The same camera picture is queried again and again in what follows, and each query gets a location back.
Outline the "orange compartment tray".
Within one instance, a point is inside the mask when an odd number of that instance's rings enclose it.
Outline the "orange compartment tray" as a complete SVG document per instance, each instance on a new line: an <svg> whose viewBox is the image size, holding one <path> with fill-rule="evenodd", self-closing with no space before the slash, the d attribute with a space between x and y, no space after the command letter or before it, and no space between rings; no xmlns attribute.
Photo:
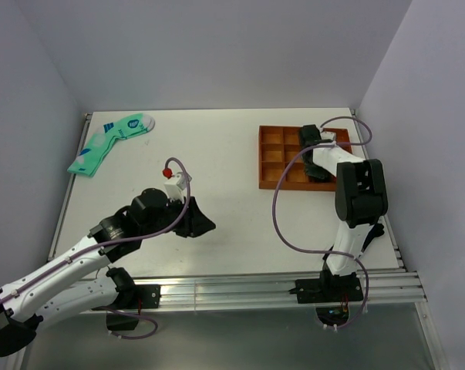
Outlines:
<svg viewBox="0 0 465 370"><path fill-rule="evenodd" d="M297 126L259 126L258 130L258 187L274 190L283 170L301 150ZM310 177L299 157L282 181L282 190L335 191L336 178L328 174L326 180Z"/></svg>

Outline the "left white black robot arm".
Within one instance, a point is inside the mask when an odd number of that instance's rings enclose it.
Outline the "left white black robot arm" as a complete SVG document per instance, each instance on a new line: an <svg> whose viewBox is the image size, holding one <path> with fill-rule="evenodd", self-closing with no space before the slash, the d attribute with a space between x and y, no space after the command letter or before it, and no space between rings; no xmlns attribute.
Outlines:
<svg viewBox="0 0 465 370"><path fill-rule="evenodd" d="M37 332L82 311L134 309L143 299L133 278L112 264L144 239L173 232L199 237L214 230L194 197L170 199L146 189L101 220L75 246L37 271L0 287L0 357L29 345Z"/></svg>

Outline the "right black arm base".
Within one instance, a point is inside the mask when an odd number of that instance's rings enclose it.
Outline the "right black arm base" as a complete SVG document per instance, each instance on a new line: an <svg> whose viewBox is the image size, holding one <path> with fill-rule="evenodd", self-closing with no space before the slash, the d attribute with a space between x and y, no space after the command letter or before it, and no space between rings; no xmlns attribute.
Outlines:
<svg viewBox="0 0 465 370"><path fill-rule="evenodd" d="M333 306L316 309L321 323L334 326L349 320L349 303L363 300L362 286L356 274L345 277L322 271L318 278L298 279L289 294L296 296L299 304L328 304Z"/></svg>

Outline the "dark blue sock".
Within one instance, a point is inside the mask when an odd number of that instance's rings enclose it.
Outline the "dark blue sock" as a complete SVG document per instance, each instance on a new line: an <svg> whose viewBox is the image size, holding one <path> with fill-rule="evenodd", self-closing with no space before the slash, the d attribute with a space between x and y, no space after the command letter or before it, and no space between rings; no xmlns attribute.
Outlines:
<svg viewBox="0 0 465 370"><path fill-rule="evenodd" d="M377 223L372 226L372 229L368 232L366 239L362 245L361 252L365 252L368 246L373 242L374 239L381 237L385 233L385 227L381 223Z"/></svg>

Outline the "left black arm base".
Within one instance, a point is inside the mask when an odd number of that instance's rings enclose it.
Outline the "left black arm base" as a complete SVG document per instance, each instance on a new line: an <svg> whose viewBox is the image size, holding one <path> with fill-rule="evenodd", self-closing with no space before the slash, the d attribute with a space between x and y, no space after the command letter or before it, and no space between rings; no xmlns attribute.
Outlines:
<svg viewBox="0 0 465 370"><path fill-rule="evenodd" d="M137 284L131 291L123 293L122 298L109 306L99 306L93 311L106 312L106 328L108 332L121 339L137 340L149 338L157 333L158 324L151 317L144 314L144 310L157 309L160 305L159 284ZM151 323L151 331L144 335L128 335L127 331L134 331L140 323Z"/></svg>

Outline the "aluminium front rail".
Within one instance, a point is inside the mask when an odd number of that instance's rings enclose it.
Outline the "aluminium front rail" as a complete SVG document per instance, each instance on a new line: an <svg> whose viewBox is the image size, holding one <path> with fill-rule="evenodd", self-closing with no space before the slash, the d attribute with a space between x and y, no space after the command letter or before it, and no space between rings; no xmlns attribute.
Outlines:
<svg viewBox="0 0 465 370"><path fill-rule="evenodd" d="M426 294L416 272L371 271L365 282L358 273L362 293L369 290L367 304L406 304L426 301ZM265 274L222 277L135 278L137 284L159 284L160 305L144 311L235 311L270 308L322 308L328 304L299 304L289 294L298 279L313 279L313 274ZM362 302L349 303L354 315Z"/></svg>

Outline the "green blue patterned sock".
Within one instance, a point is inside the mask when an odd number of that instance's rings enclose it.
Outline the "green blue patterned sock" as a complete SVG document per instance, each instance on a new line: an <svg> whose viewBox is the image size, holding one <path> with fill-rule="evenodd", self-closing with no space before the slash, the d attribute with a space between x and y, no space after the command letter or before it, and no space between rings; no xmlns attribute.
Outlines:
<svg viewBox="0 0 465 370"><path fill-rule="evenodd" d="M149 133L154 127L155 119L146 113L135 113L104 123L89 138L67 171L93 177L116 142Z"/></svg>

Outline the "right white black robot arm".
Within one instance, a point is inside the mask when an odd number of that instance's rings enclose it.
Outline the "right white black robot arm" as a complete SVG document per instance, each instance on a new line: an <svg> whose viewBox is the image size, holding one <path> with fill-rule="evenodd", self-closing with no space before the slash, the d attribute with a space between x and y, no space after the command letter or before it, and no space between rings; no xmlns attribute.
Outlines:
<svg viewBox="0 0 465 370"><path fill-rule="evenodd" d="M335 212L339 228L332 253L324 257L328 276L319 282L322 297L334 301L345 292L343 278L359 268L361 257L374 239L384 234L379 222L388 210L382 163L365 160L336 143L336 134L315 125L303 126L298 133L301 147L313 150L302 155L305 172L317 181L335 178Z"/></svg>

